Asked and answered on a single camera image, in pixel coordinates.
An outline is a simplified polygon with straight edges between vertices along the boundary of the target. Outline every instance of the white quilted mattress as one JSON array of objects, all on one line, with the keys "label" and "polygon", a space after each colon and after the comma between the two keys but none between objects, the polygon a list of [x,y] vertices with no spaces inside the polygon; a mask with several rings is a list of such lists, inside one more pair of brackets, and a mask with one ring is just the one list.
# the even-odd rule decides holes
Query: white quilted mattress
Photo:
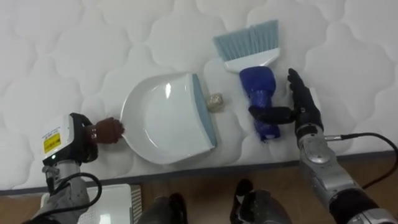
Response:
[{"label": "white quilted mattress", "polygon": [[[270,19],[280,21],[282,49],[272,65],[275,105],[288,103],[292,67],[315,87],[326,134],[374,131],[397,142],[396,0],[0,0],[0,190],[45,186],[37,145],[50,119],[118,118],[137,83],[177,71],[223,94],[225,110],[212,115],[219,146],[158,166],[120,141],[101,146],[83,171],[113,179],[296,160],[292,125],[276,141],[259,141],[239,78],[211,41]],[[388,150],[372,138],[330,145],[339,155]]]}]

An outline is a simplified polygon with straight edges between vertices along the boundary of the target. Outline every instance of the white brush head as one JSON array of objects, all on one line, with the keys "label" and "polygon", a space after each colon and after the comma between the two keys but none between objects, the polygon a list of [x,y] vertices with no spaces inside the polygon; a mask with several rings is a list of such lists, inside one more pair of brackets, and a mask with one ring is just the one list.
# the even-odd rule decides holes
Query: white brush head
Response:
[{"label": "white brush head", "polygon": [[280,49],[267,50],[265,52],[237,58],[224,63],[225,69],[230,72],[239,73],[241,70],[255,66],[268,66],[279,57]]}]

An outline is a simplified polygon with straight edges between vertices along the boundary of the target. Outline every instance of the wire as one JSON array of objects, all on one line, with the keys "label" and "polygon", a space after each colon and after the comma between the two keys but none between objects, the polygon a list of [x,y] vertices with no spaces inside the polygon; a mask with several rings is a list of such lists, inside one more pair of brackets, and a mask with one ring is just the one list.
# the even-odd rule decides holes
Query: wire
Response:
[{"label": "wire", "polygon": [[379,139],[382,139],[383,141],[385,141],[386,143],[388,143],[388,145],[390,145],[392,147],[392,149],[394,150],[395,154],[396,154],[396,162],[395,164],[392,166],[392,168],[386,172],[385,174],[381,175],[380,177],[370,181],[369,183],[365,184],[362,188],[363,189],[367,189],[370,186],[386,179],[387,177],[391,176],[398,168],[398,147],[392,142],[390,141],[390,139],[382,136],[381,134],[377,134],[377,133],[356,133],[356,134],[342,134],[341,135],[341,140],[346,140],[346,139],[353,139],[353,138],[358,138],[358,137],[363,137],[363,136],[373,136],[373,137],[377,137]]},{"label": "wire", "polygon": [[88,177],[95,182],[95,184],[97,185],[97,188],[98,188],[97,195],[95,196],[95,198],[92,201],[90,201],[84,205],[79,205],[79,206],[74,206],[74,207],[69,207],[69,208],[59,208],[59,209],[54,209],[51,211],[43,212],[40,215],[37,215],[35,218],[33,218],[32,221],[39,220],[43,217],[53,215],[56,213],[70,212],[70,211],[85,209],[85,208],[88,208],[88,207],[94,205],[100,199],[101,194],[102,194],[102,185],[101,185],[100,180],[98,180],[98,178],[96,176],[94,176],[93,174],[89,174],[89,173],[85,173],[85,172],[72,174],[72,175],[68,176],[67,178],[63,179],[53,194],[56,194],[59,191],[61,191],[68,184],[68,181],[75,177]]}]

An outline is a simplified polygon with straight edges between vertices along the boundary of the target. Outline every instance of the brush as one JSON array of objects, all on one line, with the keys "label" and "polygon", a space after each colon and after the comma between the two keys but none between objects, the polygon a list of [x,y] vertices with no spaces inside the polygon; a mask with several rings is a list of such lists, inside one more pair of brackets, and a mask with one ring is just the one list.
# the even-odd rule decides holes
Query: brush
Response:
[{"label": "brush", "polygon": [[230,72],[255,66],[267,66],[280,54],[278,20],[213,38],[218,54]]},{"label": "brush", "polygon": [[[213,39],[225,68],[239,73],[251,106],[272,107],[276,83],[266,66],[279,56],[278,38],[278,21],[273,20]],[[280,137],[277,125],[255,121],[254,127],[261,141]]]}]

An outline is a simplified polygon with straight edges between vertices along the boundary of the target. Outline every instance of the dustpan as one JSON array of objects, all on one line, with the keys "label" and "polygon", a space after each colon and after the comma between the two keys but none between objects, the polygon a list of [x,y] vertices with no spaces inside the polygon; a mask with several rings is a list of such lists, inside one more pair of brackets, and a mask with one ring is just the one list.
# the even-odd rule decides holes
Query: dustpan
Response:
[{"label": "dustpan", "polygon": [[121,122],[129,146],[156,164],[171,164],[216,146],[196,74],[177,73],[143,80],[127,96]]}]

